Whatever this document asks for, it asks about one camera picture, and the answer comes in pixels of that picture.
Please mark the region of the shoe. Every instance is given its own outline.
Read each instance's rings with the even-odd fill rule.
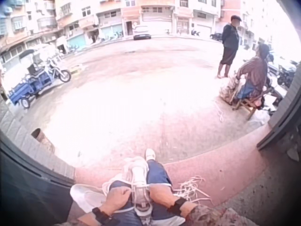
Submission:
[[[145,151],[145,160],[148,161],[148,160],[156,160],[156,154],[154,152],[154,150],[148,148],[146,149]]]

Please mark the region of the wrist strap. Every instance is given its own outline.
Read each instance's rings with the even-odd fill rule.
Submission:
[[[110,217],[104,212],[101,212],[97,207],[92,209],[92,213],[94,213],[95,219],[104,226],[116,226],[120,223],[119,220]]]
[[[186,201],[187,200],[184,198],[179,198],[177,201],[174,202],[173,206],[171,206],[170,208],[167,209],[167,211],[180,216],[181,215],[180,208]]]

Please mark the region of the hand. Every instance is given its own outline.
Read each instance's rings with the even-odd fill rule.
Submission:
[[[112,188],[107,195],[107,200],[100,207],[100,210],[111,215],[125,206],[131,192],[132,190],[125,186]]]
[[[174,196],[171,192],[171,187],[167,185],[151,184],[150,198],[158,204],[161,204],[167,208],[174,205],[174,202],[179,198]]]

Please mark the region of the man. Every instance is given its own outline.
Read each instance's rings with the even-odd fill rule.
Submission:
[[[238,50],[239,35],[236,28],[239,26],[240,21],[241,18],[239,16],[233,15],[231,16],[231,24],[227,24],[226,26],[224,26],[222,32],[222,43],[224,45],[224,53],[222,55],[222,60],[218,67],[218,78],[221,78],[221,71],[224,65],[226,65],[225,77],[228,77],[231,64]]]
[[[153,200],[151,226],[256,226],[233,209],[219,212],[174,196],[168,186],[171,185],[170,178],[163,165],[156,161],[152,149],[146,150],[145,159],[149,166],[147,182]],[[102,206],[72,222],[55,226],[143,226],[134,210],[124,211],[133,207],[131,193],[128,184],[114,181]]]

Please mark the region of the street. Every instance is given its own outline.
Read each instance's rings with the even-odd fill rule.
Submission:
[[[146,148],[160,162],[187,159],[230,143],[265,124],[266,111],[232,107],[215,78],[217,41],[160,38],[92,47],[66,58],[84,70],[18,113],[29,131],[41,128],[55,154],[76,167],[119,167]],[[236,58],[231,73],[242,64]]]

